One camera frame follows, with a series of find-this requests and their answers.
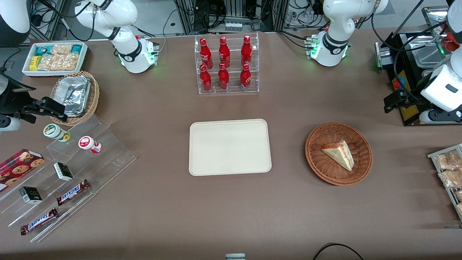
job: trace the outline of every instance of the clear acrylic display stand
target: clear acrylic display stand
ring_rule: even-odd
[[[427,155],[427,157],[430,158],[432,160],[433,164],[435,165],[435,168],[438,171],[438,177],[441,179],[441,181],[443,183],[444,183],[444,180],[442,179],[441,173],[444,170],[441,169],[440,166],[438,165],[438,163],[436,161],[436,156],[441,155],[441,154],[445,154],[445,153],[450,152],[452,150],[456,150],[457,153],[459,154],[459,156],[462,158],[462,144],[458,144],[458,145],[449,147],[447,149],[438,151],[436,153]],[[457,204],[462,203],[461,201],[459,201],[457,199],[456,195],[454,194],[455,192],[458,192],[458,191],[462,190],[462,188],[447,188],[445,185],[443,185],[443,186],[444,186],[445,190],[448,192],[449,198],[451,199],[451,202],[454,205],[454,208],[456,207]],[[456,212],[459,215],[459,219],[462,221],[462,214],[457,210],[457,208],[456,208]]]
[[[56,140],[41,152],[45,162],[39,169],[35,169],[17,181],[14,186],[0,193],[2,222],[16,229],[18,236],[23,225],[47,214],[52,208],[57,209],[59,214],[57,219],[49,220],[26,235],[31,238],[31,242],[39,242],[45,238],[136,159],[112,134],[109,125],[95,115],[72,127],[69,132],[71,139],[68,142]],[[90,136],[100,143],[101,152],[93,154],[79,148],[78,141],[82,136]],[[74,176],[72,181],[67,182],[58,178],[53,167],[57,161],[69,166]],[[91,186],[65,204],[58,206],[56,198],[61,197],[84,179],[87,179]],[[37,188],[43,201],[37,205],[24,203],[19,194],[19,189],[23,186]]]
[[[241,48],[244,43],[244,36],[250,36],[250,45],[252,45],[252,62],[250,63],[250,72],[252,76],[250,78],[250,89],[248,91],[243,91],[241,89]],[[207,45],[212,52],[212,61],[213,68],[208,72],[212,77],[212,91],[205,92],[202,88],[201,79],[199,77],[200,70],[199,66],[202,64],[201,60],[201,45],[199,40],[205,38],[207,40]],[[231,66],[228,68],[230,75],[230,86],[228,90],[222,90],[219,86],[218,72],[220,57],[218,55],[218,50],[220,48],[220,39],[212,37],[211,35],[202,35],[195,37],[195,58],[196,58],[196,73],[197,73],[197,85],[199,89],[199,94],[225,94],[225,93],[255,93],[260,90],[259,86],[259,42],[258,42],[258,33],[247,33],[247,34],[226,34],[226,41],[230,47],[231,53]]]

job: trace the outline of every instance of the wicker basket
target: wicker basket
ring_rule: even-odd
[[[345,140],[354,160],[350,172],[322,151],[326,144]],[[347,186],[362,181],[372,167],[372,150],[366,138],[352,126],[330,122],[311,131],[305,143],[305,155],[310,167],[328,183]]]
[[[89,77],[91,80],[91,86],[90,86],[90,93],[88,95],[88,101],[87,101],[87,106],[86,106],[86,112],[82,117],[79,118],[67,118],[67,122],[62,122],[56,118],[51,117],[51,120],[55,122],[56,124],[63,124],[63,125],[68,125],[68,126],[74,126],[78,122],[84,120],[85,118],[93,115],[95,113],[96,107],[98,106],[98,98],[99,98],[99,86],[98,82],[96,82],[95,78],[88,72],[85,71],[79,71],[76,73],[72,73],[69,75],[66,75],[64,77],[77,77],[77,76],[86,76]],[[56,88],[58,87],[58,83],[55,84],[55,87],[51,91],[50,97],[53,98],[55,95]]]

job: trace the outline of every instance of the small black box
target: small black box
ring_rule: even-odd
[[[72,176],[71,170],[67,167],[66,164],[62,162],[57,162],[53,165],[55,167],[55,172],[58,175],[58,178],[65,181],[71,181],[74,176]]]
[[[19,193],[26,203],[39,204],[42,202],[42,198],[40,197],[40,194],[38,194],[37,188],[24,186],[19,189]]]

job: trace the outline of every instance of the cookie box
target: cookie box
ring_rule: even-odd
[[[44,162],[41,154],[22,149],[0,163],[0,192]]]

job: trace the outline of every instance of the red bottle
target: red bottle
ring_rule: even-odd
[[[218,72],[218,78],[220,79],[220,88],[227,90],[230,83],[230,74],[226,70],[226,65],[224,62],[220,63],[220,71]]]
[[[249,71],[249,64],[245,63],[242,66],[242,71],[241,71],[241,89],[242,91],[248,91],[250,88],[250,77],[252,73]]]
[[[246,62],[250,64],[252,61],[252,46],[250,45],[250,36],[244,36],[244,44],[241,49],[241,63],[244,65]]]
[[[213,68],[212,52],[210,51],[210,48],[207,46],[207,40],[204,38],[201,38],[200,43],[201,43],[202,63],[207,66],[207,69],[212,69]]]
[[[199,68],[201,70],[199,77],[201,78],[202,88],[204,88],[205,92],[212,91],[212,78],[210,77],[210,74],[207,71],[207,67],[204,64],[201,64]]]
[[[230,47],[226,43],[226,37],[220,37],[220,49],[218,50],[220,55],[220,62],[223,62],[226,65],[226,68],[231,66],[231,55]]]

